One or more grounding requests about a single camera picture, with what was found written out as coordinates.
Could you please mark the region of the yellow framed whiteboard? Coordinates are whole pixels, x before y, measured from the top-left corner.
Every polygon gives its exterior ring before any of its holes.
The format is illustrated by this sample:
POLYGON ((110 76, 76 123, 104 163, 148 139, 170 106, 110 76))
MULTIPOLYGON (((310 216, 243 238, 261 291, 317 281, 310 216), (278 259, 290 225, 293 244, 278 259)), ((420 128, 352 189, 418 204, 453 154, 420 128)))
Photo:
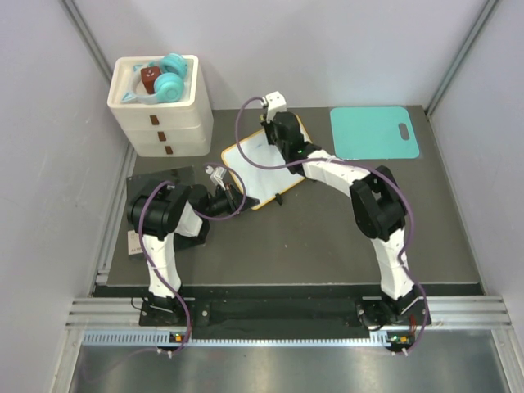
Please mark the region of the yellow framed whiteboard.
MULTIPOLYGON (((274 145, 269 145, 265 131, 260 129, 253 134, 240 139, 241 131, 234 134, 238 137, 240 147, 245 156, 255 163, 263 166, 274 167, 283 165, 285 160, 274 145)), ((226 148, 221 153, 222 162, 234 170, 238 175, 233 175, 238 187, 242 180, 246 186, 247 196, 259 201, 252 207, 258 210, 305 180, 299 174, 292 174, 288 169, 261 169, 250 164, 241 154, 236 143, 226 148)))

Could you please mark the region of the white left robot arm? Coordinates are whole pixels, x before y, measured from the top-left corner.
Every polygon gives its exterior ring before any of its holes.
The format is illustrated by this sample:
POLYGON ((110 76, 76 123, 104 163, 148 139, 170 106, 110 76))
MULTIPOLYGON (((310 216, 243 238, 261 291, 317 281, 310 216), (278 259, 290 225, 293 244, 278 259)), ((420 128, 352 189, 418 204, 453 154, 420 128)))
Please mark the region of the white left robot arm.
POLYGON ((206 241, 210 221, 259 204, 233 184, 208 192, 203 185, 173 185, 153 179, 128 201, 126 215, 144 247, 150 276, 149 292, 163 300, 157 314, 174 325, 185 317, 186 306, 175 298, 182 286, 175 252, 199 246, 206 241))

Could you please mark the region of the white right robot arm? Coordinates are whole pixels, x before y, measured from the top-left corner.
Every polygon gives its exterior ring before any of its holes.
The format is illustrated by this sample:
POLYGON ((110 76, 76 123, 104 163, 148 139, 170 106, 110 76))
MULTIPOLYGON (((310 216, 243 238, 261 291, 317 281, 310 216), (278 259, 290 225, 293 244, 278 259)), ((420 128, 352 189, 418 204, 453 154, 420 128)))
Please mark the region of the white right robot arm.
POLYGON ((369 238, 381 274, 384 318, 393 324, 405 321, 416 298, 413 280, 404 269, 404 229, 408 214, 391 170, 380 165, 370 170, 352 165, 309 142, 298 117, 290 111, 262 115, 261 124, 292 174, 318 181, 350 198, 355 222, 369 238))

